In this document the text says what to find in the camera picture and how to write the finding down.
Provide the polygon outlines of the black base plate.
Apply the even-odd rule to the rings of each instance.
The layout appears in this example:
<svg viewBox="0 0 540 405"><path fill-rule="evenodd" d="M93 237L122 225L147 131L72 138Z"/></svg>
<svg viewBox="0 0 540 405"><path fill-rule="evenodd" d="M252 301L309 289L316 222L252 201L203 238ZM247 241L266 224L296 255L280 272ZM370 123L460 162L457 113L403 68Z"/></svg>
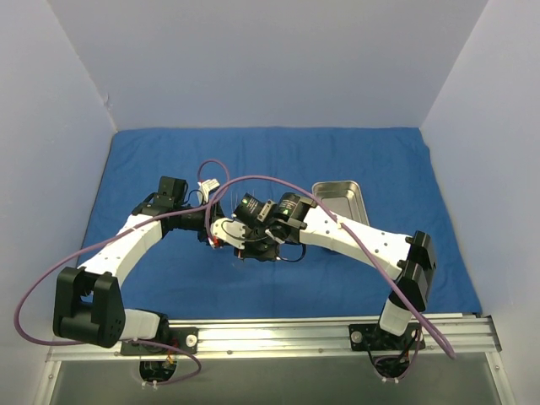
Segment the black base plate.
<svg viewBox="0 0 540 405"><path fill-rule="evenodd" d="M157 337L155 342L179 348L189 354L197 353L198 332L196 327L171 327L167 337ZM167 348L142 345L140 343L122 343L120 354L124 356L146 356L169 354Z"/></svg>
<svg viewBox="0 0 540 405"><path fill-rule="evenodd" d="M418 329L418 323L409 323L405 332L397 336L383 331L377 323L349 324L350 348L357 352L401 352L413 347Z"/></svg>

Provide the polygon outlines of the aluminium front rail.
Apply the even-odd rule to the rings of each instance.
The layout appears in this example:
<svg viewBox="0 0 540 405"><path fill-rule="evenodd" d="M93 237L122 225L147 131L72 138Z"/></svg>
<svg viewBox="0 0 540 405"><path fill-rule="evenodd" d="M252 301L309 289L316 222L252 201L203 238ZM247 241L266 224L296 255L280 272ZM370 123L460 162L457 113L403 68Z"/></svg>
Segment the aluminium front rail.
<svg viewBox="0 0 540 405"><path fill-rule="evenodd" d="M458 354L496 353L502 347L489 317L428 314L427 318ZM375 324L376 316L245 320L173 320L173 330L198 330L196 357L203 359L260 359L295 357L347 357L348 327Z"/></svg>

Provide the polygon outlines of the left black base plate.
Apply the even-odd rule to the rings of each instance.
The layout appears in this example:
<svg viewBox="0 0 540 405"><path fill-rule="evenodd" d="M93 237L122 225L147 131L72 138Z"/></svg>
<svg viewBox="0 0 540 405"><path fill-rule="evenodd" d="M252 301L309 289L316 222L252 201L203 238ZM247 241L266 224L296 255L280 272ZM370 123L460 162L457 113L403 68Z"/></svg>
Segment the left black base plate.
<svg viewBox="0 0 540 405"><path fill-rule="evenodd" d="M157 337L155 342L179 348L189 354L197 353L198 332L196 327L171 327L167 337ZM169 354L167 348L142 345L140 343L122 343L120 354L124 356L146 356Z"/></svg>

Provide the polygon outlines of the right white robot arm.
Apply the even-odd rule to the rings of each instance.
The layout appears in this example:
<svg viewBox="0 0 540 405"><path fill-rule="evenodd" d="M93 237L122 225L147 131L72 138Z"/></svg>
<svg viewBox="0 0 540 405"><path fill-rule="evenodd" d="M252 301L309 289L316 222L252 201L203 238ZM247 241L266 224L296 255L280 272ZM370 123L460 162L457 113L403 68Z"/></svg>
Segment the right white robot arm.
<svg viewBox="0 0 540 405"><path fill-rule="evenodd" d="M260 261L278 258L282 244L318 246L380 269L399 288L386 299L376 341L384 348L396 347L404 338L414 308L427 308L436 270L431 237L393 234L347 219L309 197L287 192L279 202L263 203L246 194L233 212L244 225L244 258Z"/></svg>

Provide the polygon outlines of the blue surgical drape cloth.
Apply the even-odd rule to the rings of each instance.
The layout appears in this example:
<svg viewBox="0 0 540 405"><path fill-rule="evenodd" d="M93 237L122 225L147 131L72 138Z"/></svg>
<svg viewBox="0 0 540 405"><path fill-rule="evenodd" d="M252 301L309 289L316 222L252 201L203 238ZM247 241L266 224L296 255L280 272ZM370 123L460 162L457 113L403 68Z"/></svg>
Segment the blue surgical drape cloth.
<svg viewBox="0 0 540 405"><path fill-rule="evenodd" d="M278 200L292 186L359 184L372 226L433 239L431 313L478 313L429 149L413 128L145 129L119 132L89 220L85 244L113 236L162 176L244 176L221 204L250 193ZM372 267L317 247L285 246L282 262L239 260L195 233L176 230L149 250L121 287L128 309L176 320L376 316L390 289Z"/></svg>

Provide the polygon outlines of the steel instrument tray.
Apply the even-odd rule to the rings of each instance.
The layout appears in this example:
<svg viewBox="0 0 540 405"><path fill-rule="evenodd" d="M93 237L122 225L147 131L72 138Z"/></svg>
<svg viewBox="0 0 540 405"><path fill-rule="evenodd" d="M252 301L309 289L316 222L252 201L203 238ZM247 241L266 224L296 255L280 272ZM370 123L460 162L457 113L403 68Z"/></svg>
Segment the steel instrument tray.
<svg viewBox="0 0 540 405"><path fill-rule="evenodd" d="M362 191L356 181L320 181L312 186L311 193L334 213L370 225Z"/></svg>

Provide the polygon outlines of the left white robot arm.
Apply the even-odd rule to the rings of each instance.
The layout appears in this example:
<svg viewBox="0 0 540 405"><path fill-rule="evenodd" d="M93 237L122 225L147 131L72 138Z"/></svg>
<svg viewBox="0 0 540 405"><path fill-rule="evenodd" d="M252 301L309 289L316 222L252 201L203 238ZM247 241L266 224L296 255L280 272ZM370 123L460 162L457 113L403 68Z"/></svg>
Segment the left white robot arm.
<svg viewBox="0 0 540 405"><path fill-rule="evenodd" d="M145 253L170 231L203 232L204 213L190 205L186 195L186 181L161 177L158 190L132 210L115 239L79 267L65 267L58 274L55 336L102 348L139 340L151 354L169 347L167 315L125 308L121 286Z"/></svg>

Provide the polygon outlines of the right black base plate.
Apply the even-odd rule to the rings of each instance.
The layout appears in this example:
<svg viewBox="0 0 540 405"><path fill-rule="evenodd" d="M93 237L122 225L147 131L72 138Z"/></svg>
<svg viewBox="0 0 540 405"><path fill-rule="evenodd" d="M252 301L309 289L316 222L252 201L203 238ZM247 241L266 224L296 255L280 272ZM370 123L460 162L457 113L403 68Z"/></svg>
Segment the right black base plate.
<svg viewBox="0 0 540 405"><path fill-rule="evenodd" d="M383 331L377 323L349 324L350 348L357 352L401 352L413 347L418 329L418 323L409 323L405 332L397 336Z"/></svg>

